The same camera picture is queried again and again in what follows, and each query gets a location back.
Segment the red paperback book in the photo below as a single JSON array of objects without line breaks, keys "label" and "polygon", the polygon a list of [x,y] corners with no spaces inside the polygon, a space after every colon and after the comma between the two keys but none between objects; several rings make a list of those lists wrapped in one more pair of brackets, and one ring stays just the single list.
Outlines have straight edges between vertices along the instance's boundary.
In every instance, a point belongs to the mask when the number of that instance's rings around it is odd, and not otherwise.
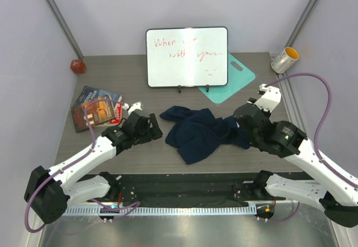
[{"label": "red paperback book", "polygon": [[116,104],[114,107],[114,112],[115,112],[115,118],[110,120],[110,124],[111,125],[117,125],[120,124],[121,119],[122,119],[122,105],[121,104]]}]

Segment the dark blue t shirt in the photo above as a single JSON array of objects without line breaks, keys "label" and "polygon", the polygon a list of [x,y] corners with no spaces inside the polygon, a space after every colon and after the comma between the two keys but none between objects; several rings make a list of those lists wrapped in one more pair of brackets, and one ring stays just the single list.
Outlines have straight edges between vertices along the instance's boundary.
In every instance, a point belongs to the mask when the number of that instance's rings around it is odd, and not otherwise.
[{"label": "dark blue t shirt", "polygon": [[174,147],[188,165],[206,159],[220,145],[250,148],[247,133],[233,116],[217,118],[208,108],[191,110],[183,106],[173,106],[159,116],[175,123],[165,142]]}]

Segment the dark orange cover book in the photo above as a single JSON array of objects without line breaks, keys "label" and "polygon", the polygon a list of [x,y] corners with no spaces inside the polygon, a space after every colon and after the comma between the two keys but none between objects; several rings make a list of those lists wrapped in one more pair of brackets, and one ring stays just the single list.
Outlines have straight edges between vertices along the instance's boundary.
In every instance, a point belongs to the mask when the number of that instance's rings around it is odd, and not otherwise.
[{"label": "dark orange cover book", "polygon": [[116,117],[114,106],[109,101],[100,101],[111,99],[110,95],[100,96],[95,98],[95,103],[89,105],[92,101],[84,102],[78,106],[71,108],[71,114],[76,132],[81,132],[88,129],[86,117],[84,115],[85,108],[87,108],[87,118],[91,126],[96,126],[108,122]]}]

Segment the blue nineteen eighty-four book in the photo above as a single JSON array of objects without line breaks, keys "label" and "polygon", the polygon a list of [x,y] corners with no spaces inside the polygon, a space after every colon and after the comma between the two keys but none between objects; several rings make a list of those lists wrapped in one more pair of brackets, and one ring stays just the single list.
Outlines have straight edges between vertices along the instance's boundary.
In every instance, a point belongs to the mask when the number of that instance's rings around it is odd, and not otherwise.
[{"label": "blue nineteen eighty-four book", "polygon": [[121,101],[122,96],[113,92],[108,92],[106,90],[97,89],[94,87],[85,86],[79,95],[78,99],[74,103],[74,106],[80,106],[81,104],[96,99],[101,96],[109,95],[110,99]]}]

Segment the white whiteboard with red writing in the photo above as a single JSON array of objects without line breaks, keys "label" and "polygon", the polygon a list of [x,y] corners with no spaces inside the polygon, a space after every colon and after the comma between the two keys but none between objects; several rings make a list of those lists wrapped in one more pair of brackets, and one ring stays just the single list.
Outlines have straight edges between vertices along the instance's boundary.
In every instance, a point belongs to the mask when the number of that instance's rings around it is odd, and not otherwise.
[{"label": "white whiteboard with red writing", "polygon": [[228,29],[182,27],[145,33],[149,87],[225,86],[228,83]]}]

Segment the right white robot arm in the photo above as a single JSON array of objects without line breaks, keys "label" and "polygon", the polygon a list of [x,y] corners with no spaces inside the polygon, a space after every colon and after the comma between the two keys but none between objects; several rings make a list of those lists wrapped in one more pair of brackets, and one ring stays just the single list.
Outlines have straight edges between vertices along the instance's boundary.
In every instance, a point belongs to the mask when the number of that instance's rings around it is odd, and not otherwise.
[{"label": "right white robot arm", "polygon": [[240,106],[233,115],[252,147],[291,162],[316,181],[307,184],[262,170],[251,185],[255,197],[293,199],[322,211],[341,226],[357,226],[357,178],[327,156],[320,159],[313,142],[293,123],[271,122],[269,112],[251,103]]}]

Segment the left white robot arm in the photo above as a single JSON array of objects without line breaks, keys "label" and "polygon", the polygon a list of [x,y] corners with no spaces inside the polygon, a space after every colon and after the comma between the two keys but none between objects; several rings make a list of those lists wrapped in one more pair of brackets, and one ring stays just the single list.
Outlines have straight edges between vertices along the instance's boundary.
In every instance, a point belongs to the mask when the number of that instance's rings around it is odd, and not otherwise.
[{"label": "left white robot arm", "polygon": [[136,109],[122,125],[108,127],[94,144],[66,161],[49,169],[35,168],[24,199],[46,225],[59,219],[68,208],[90,199],[112,202],[120,193],[120,183],[115,176],[105,171],[88,180],[81,178],[123,151],[162,136],[155,114]]}]

